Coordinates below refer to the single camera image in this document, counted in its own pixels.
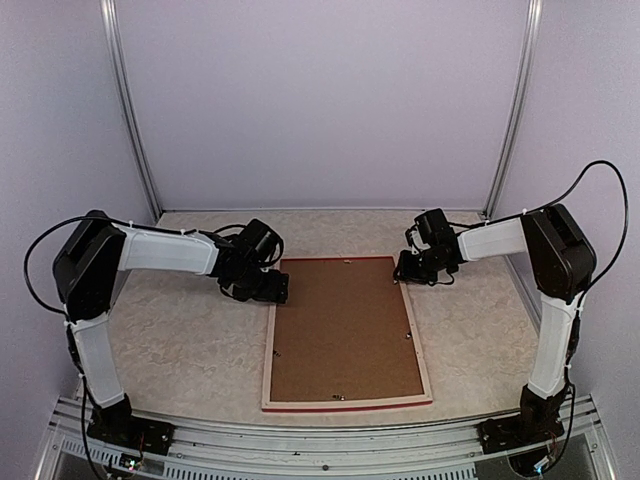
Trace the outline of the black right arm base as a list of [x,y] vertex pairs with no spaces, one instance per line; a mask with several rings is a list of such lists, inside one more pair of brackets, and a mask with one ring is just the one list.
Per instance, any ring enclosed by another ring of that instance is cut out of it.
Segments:
[[525,385],[517,414],[488,419],[477,426],[483,453],[520,448],[563,435],[559,409],[568,391],[565,385],[556,395],[542,398]]

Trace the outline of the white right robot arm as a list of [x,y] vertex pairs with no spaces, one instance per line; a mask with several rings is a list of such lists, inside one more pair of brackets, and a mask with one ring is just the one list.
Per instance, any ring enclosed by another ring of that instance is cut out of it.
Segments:
[[396,282],[435,286],[464,263],[526,253],[541,298],[541,324],[533,370],[525,391],[550,399],[564,391],[579,341],[581,300],[596,267],[595,252],[562,204],[513,218],[454,230],[441,209],[426,211],[405,232]]

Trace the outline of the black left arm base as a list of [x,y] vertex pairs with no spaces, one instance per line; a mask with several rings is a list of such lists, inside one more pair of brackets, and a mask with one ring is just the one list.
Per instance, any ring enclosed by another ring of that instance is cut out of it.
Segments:
[[112,406],[94,410],[87,428],[92,439],[162,456],[168,455],[174,431],[171,423],[135,416],[127,394]]

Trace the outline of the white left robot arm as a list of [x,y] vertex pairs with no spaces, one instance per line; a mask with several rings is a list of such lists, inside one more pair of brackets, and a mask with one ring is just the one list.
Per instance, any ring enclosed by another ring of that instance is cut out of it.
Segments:
[[208,232],[169,230],[117,221],[94,210],[84,216],[53,263],[74,363],[93,402],[106,408],[99,424],[121,445],[140,434],[137,418],[117,406],[127,398],[109,339],[117,277],[133,270],[176,271],[213,278],[235,301],[283,305],[289,276],[276,266],[283,239],[267,224]]

